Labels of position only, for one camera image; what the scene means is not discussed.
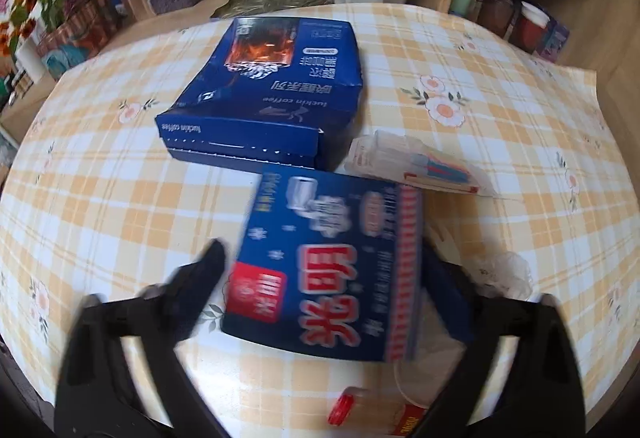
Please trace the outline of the blue red-lettered carton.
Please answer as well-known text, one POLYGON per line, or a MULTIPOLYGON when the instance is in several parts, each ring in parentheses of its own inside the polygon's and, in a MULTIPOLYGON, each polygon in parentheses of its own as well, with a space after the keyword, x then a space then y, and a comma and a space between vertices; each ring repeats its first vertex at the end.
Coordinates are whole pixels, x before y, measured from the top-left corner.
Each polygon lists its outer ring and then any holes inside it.
POLYGON ((426 293, 448 335, 469 343, 469 304, 423 229, 414 187, 264 166, 222 332, 296 354, 395 362, 414 354, 426 293))

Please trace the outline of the blue luckin coffee box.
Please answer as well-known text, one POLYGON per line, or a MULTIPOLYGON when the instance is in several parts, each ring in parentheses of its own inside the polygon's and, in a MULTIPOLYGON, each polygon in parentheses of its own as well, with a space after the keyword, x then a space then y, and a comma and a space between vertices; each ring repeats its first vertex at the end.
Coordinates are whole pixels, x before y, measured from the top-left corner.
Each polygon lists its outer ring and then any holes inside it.
POLYGON ((363 90, 352 24, 296 16, 236 18, 158 134, 177 160, 259 172, 265 164, 333 170, 363 90))

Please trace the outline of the clear plastic cup lid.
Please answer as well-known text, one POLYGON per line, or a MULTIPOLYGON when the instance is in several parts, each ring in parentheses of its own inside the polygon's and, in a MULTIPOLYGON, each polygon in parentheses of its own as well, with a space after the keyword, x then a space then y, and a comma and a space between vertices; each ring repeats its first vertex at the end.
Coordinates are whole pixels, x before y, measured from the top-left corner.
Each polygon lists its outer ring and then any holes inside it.
POLYGON ((526 300, 533 294, 529 264, 519 254, 505 252, 469 258, 464 268, 474 282, 514 299, 526 300))

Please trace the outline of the small red-capped bottle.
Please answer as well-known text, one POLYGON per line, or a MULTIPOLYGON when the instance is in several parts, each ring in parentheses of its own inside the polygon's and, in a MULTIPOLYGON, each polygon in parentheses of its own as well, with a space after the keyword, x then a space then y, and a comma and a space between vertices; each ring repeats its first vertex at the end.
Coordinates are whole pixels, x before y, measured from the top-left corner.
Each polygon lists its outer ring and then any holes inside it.
POLYGON ((345 388, 326 420, 333 427, 365 430, 393 437, 405 437, 424 417, 426 410, 406 400, 378 398, 372 390, 345 388))

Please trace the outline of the yellow plaid tablecloth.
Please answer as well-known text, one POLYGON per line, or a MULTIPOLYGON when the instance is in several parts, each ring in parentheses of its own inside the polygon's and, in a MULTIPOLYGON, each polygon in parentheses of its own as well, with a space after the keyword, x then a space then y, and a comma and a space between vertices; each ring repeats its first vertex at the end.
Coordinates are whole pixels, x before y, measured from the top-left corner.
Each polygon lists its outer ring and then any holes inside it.
MULTIPOLYGON (((596 76, 418 7, 310 14, 354 28, 366 132, 486 172, 496 198, 430 193, 428 221, 467 262, 517 254, 528 294, 559 299, 593 408, 639 338, 639 205, 596 76)), ((238 245, 255 178, 175 160, 155 125, 226 29, 156 35, 67 72, 17 152, 1 195, 1 334, 43 399, 86 295, 128 298, 213 238, 238 245)))

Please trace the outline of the red paper cup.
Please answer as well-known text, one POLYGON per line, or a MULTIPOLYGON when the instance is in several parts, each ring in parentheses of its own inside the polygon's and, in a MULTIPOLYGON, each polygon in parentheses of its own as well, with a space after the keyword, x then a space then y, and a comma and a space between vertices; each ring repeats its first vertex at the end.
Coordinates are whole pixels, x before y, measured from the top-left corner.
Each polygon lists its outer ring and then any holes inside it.
POLYGON ((547 13, 529 2, 522 2, 521 12, 512 32, 514 45, 529 54, 534 52, 544 36, 549 21, 550 16, 547 13))

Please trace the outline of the striped tin flower box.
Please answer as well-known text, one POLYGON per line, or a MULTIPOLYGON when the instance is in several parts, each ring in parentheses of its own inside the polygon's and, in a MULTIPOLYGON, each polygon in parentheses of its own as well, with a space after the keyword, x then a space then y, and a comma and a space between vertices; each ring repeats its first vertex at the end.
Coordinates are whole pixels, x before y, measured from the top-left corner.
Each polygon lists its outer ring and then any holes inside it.
POLYGON ((38 42, 36 51, 55 79, 95 57, 114 37, 122 19, 112 0, 81 0, 55 31, 38 42))

